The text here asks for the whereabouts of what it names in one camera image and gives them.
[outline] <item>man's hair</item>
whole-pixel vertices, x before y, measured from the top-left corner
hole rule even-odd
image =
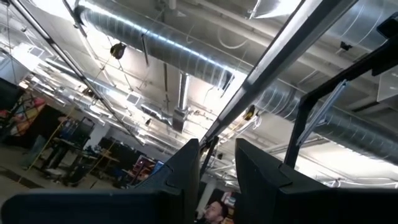
[[[220,200],[217,200],[215,202],[217,202],[217,203],[219,203],[219,205],[221,205],[221,216],[223,218],[226,218],[228,216],[228,213],[229,213],[228,206],[224,202],[222,202]]]

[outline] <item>ceiling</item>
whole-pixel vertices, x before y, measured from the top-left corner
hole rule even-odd
[[[85,39],[80,31],[73,26],[71,19],[66,20],[54,16],[53,14],[56,14],[56,12],[49,14],[33,6],[28,0],[22,2],[44,30],[48,32],[49,36],[79,65],[80,70],[126,94],[140,96],[145,102],[161,108],[164,113],[173,115],[178,103],[179,93],[180,72],[177,68],[170,65],[165,66],[162,61],[151,56],[149,56],[149,64],[147,64],[145,54],[133,47],[128,47],[123,58],[116,60],[110,56],[109,50],[113,44],[119,42],[118,40],[95,29],[83,27],[87,33],[87,39]],[[279,16],[256,19],[253,23],[247,23],[228,16],[228,13],[223,14],[221,10],[217,10],[215,7],[210,8],[209,2],[202,0],[195,1],[197,4],[179,0],[177,1],[177,9],[174,10],[167,6],[164,10],[159,10],[161,1],[155,0],[118,0],[118,2],[186,34],[188,43],[191,40],[200,40],[250,65],[257,63],[267,48],[265,43],[275,37],[287,20],[287,16]],[[36,31],[13,8],[9,10],[8,19],[6,15],[6,7],[1,6],[0,26],[3,29],[1,29],[0,41],[3,48],[7,49],[10,44],[7,38],[7,29],[5,29],[9,24],[12,28],[10,29],[12,46],[23,42],[36,45],[49,54],[54,54],[49,50],[50,47],[44,40],[37,35]],[[231,24],[234,25],[235,32],[231,30]],[[21,32],[21,27],[27,27],[27,32]],[[368,50],[358,46],[354,46],[349,51],[341,50],[340,43],[340,39],[324,35],[315,43],[312,50],[307,51],[296,63],[286,68],[278,78],[302,91],[310,91],[369,53]],[[41,74],[36,75],[36,77],[42,82],[47,82],[55,88],[68,88],[72,93],[77,94],[76,98],[81,95],[79,95],[78,90],[82,88],[82,84],[79,84],[77,79],[72,79],[56,69],[46,67],[45,63],[35,72]],[[191,76],[188,87],[189,109],[182,133],[174,131],[170,126],[153,118],[151,125],[146,126],[145,122],[151,118],[148,114],[135,108],[134,105],[126,104],[126,100],[120,99],[119,95],[109,92],[104,97],[114,106],[118,116],[123,118],[123,121],[163,140],[170,145],[170,154],[173,154],[175,152],[172,149],[173,147],[179,148],[189,139],[200,139],[206,133],[240,87],[244,78],[245,76],[236,76],[228,89],[223,91]],[[375,122],[393,133],[398,133],[398,123],[395,121],[396,119],[392,119],[397,116],[397,112],[390,106],[380,103],[358,110],[358,108],[376,101],[378,83],[379,77],[374,78],[370,75],[360,77],[343,92],[336,105],[341,109],[356,113],[368,121]],[[36,94],[44,94],[42,91],[34,91]],[[64,107],[59,108],[67,111],[66,108],[69,107],[67,104],[70,102],[65,99],[63,101],[65,102],[62,105]],[[274,155],[283,159],[293,124],[272,113],[261,112],[263,113],[261,113],[260,118],[251,122],[243,120],[242,116],[239,117],[222,133],[221,144],[216,150],[217,154],[223,153],[223,158],[222,160],[213,159],[210,164],[213,166],[211,169],[234,164],[234,139],[236,138],[245,138],[265,151],[277,149],[276,152],[278,153]],[[103,116],[95,116],[95,118],[102,120],[102,122],[115,124],[114,129],[125,131],[117,126],[112,118]],[[340,178],[363,183],[362,180],[369,178],[374,179],[375,184],[379,182],[380,178],[391,179],[391,181],[398,179],[396,167],[387,162],[362,156],[350,149],[326,141],[316,134],[312,134],[309,140],[312,143],[301,150],[297,165],[300,172],[314,179],[328,182]],[[213,175],[222,179],[226,176],[234,177],[235,173],[232,167]]]

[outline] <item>spiral duct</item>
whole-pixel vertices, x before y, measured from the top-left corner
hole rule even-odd
[[[79,0],[75,13],[86,26],[114,37],[187,74],[225,89],[251,66],[199,40],[109,0]]]
[[[398,4],[391,0],[359,0],[327,34],[352,46],[372,51],[386,41],[377,31],[378,25],[395,12],[398,12]]]
[[[148,54],[214,86],[224,86],[226,73],[247,75],[252,66],[198,40],[187,43],[185,34],[107,0],[79,0],[75,13],[87,26],[143,50],[145,36]],[[277,80],[257,99],[256,106],[291,122],[304,95]],[[320,103],[313,113],[320,109]],[[371,154],[398,164],[397,136],[378,125],[332,108],[315,133],[360,153]]]
[[[256,106],[294,122],[304,94],[277,80],[257,99]],[[308,119],[312,118],[321,105],[322,102],[319,102],[314,106]],[[356,152],[398,164],[398,142],[395,134],[336,107],[327,111],[314,132]]]

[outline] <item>poster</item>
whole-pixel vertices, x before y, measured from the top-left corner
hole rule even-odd
[[[24,135],[45,106],[43,99],[34,97],[31,93],[24,93],[18,102],[22,105],[14,115],[16,125],[11,129],[11,136]]]

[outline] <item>person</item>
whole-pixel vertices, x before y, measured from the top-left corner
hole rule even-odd
[[[207,206],[203,218],[197,220],[196,224],[220,224],[228,215],[228,207],[217,200]]]

